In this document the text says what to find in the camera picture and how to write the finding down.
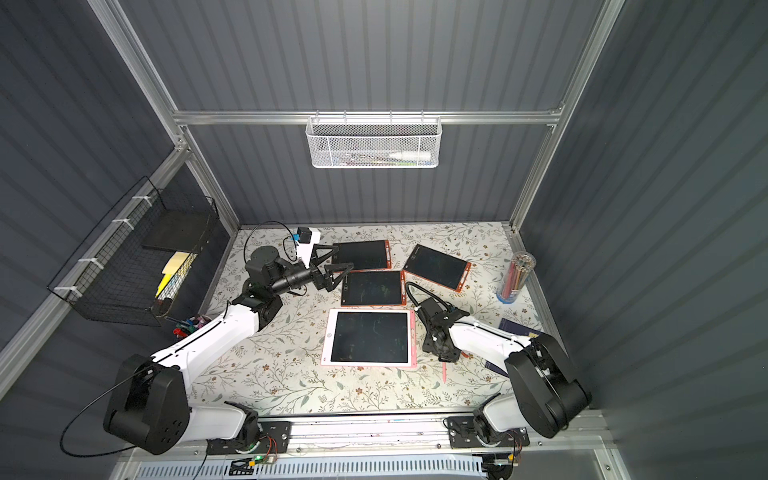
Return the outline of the red tablet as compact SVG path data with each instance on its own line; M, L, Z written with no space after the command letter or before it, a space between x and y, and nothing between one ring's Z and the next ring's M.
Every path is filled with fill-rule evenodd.
M391 254L388 240L336 243L334 264L352 263L354 271L390 269Z
M399 270L354 271L342 284L343 307L403 306L405 276Z
M424 280L460 292L470 272L471 263L447 253L417 244L403 270Z

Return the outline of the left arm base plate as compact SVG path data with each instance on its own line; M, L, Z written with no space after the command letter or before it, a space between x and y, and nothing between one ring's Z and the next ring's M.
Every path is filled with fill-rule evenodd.
M292 423L288 421L258 421L246 425L234 438L207 441L208 455L272 455L287 452Z

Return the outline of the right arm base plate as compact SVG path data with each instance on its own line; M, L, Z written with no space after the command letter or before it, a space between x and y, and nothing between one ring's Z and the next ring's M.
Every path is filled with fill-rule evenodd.
M507 448L517 451L530 445L524 429L498 432L479 416L449 416L442 420L442 424L448 431L452 449Z

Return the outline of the black notebook in basket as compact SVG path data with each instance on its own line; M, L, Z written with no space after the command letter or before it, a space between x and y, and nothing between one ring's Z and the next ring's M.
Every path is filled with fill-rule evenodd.
M197 253L214 220L204 212L165 211L143 237L141 246L156 251Z

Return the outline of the yellow sticky notes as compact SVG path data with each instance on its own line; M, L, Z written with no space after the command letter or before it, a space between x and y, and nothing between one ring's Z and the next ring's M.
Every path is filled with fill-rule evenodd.
M168 260L168 262L165 264L162 270L163 277L157 287L157 291L155 295L156 298L159 298L161 296L161 294L166 289L166 287L171 282L171 280L182 269L182 266L185 264L189 256L190 256L190 253L177 251Z

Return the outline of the pink cup of markers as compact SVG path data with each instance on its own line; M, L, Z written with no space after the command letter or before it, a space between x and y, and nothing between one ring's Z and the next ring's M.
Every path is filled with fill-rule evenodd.
M181 340L205 327L211 319L205 315L195 315L184 320L175 320L173 334Z

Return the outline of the pink white writing tablet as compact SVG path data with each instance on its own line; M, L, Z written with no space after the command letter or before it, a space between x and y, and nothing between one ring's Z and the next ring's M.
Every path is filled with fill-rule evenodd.
M415 313L412 310L331 309L320 364L415 368L415 340Z

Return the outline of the red tablet back left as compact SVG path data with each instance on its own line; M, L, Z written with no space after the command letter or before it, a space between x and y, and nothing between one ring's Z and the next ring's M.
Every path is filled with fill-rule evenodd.
M354 271L390 269L391 254L388 240L336 243L334 264L352 263Z

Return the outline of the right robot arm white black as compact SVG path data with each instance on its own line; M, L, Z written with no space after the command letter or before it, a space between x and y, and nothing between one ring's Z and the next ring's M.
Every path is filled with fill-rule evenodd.
M552 438L591 403L591 394L554 337L505 332L435 299L422 302L416 314L426 332L425 352L446 363L466 353L506 371L512 392L489 398L473 413L472 430L480 443L497 444L523 428Z

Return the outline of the red tablet middle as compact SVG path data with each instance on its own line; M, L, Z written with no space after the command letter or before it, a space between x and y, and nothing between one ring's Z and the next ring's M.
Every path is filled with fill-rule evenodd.
M354 271L342 284L343 307L403 306L405 276L399 270Z

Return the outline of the red tablet back right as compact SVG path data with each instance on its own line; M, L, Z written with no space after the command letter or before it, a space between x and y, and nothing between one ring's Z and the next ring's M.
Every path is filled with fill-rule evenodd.
M447 253L417 244L403 270L424 280L460 292L470 272L471 263Z

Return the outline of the clear tube of colour pencils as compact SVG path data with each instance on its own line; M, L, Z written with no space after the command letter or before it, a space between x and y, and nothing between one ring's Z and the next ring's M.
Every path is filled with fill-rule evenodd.
M529 252L515 252L503 277L503 282L497 289L497 299L504 304L514 303L528 277L534 271L536 263L536 258Z

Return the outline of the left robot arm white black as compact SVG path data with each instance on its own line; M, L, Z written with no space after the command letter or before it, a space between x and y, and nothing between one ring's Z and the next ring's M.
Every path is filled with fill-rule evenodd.
M334 246L315 245L307 261L291 263L272 246L257 248L245 264L248 279L241 294L222 314L170 347L122 363L104 430L155 455L199 440L254 450L262 436L257 412L232 402L194 404L192 384L224 353L263 330L279 312L282 295L308 284L333 291L353 269L350 263L330 263L336 252Z

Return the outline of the dark blue book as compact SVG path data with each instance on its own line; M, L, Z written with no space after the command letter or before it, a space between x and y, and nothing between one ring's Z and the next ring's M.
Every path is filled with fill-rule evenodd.
M530 328L507 318L502 318L500 320L498 329L503 331L507 337L513 337L515 340L520 340L521 338L536 338L542 334L540 330ZM484 358L484 360L486 369L505 378L508 377L506 367L503 364L499 365L493 363L487 358Z

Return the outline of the white marker in basket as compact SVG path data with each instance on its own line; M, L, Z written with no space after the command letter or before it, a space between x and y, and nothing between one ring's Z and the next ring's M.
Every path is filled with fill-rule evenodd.
M387 160L404 164L430 164L432 162L432 153L430 151L397 151L387 153Z

